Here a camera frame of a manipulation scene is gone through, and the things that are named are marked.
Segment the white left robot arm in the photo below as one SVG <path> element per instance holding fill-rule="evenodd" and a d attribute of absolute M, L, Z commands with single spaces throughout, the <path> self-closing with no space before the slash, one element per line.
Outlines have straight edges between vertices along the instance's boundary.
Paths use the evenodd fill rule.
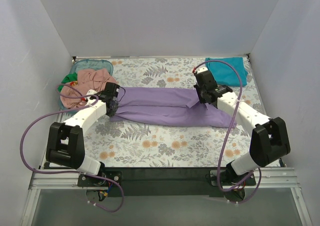
<path fill-rule="evenodd" d="M 116 114 L 119 90 L 120 86 L 112 82 L 106 83 L 100 92 L 90 89 L 80 98 L 85 103 L 83 109 L 61 123 L 53 123 L 49 128 L 46 160 L 89 174 L 95 186 L 103 185 L 106 173 L 101 170 L 101 162 L 86 155 L 84 134 L 102 116 Z"/>

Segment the purple t shirt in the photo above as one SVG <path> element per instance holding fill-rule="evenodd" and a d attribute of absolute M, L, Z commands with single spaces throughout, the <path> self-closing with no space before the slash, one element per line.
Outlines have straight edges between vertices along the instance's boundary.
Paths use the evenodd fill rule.
<path fill-rule="evenodd" d="M 232 117 L 211 104 L 202 104 L 196 90 L 187 88 L 125 87 L 111 122 L 170 127 L 228 128 Z"/>

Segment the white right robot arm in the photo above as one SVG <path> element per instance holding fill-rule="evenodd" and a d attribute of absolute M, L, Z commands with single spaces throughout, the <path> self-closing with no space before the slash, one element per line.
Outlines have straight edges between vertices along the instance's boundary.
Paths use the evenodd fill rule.
<path fill-rule="evenodd" d="M 239 184 L 248 172 L 265 167 L 291 152 L 286 123 L 282 118 L 271 118 L 240 101 L 230 87 L 218 85 L 213 74 L 204 67 L 195 69 L 193 74 L 200 102 L 235 116 L 236 123 L 251 136 L 249 151 L 226 166 L 225 175 L 230 184 Z"/>

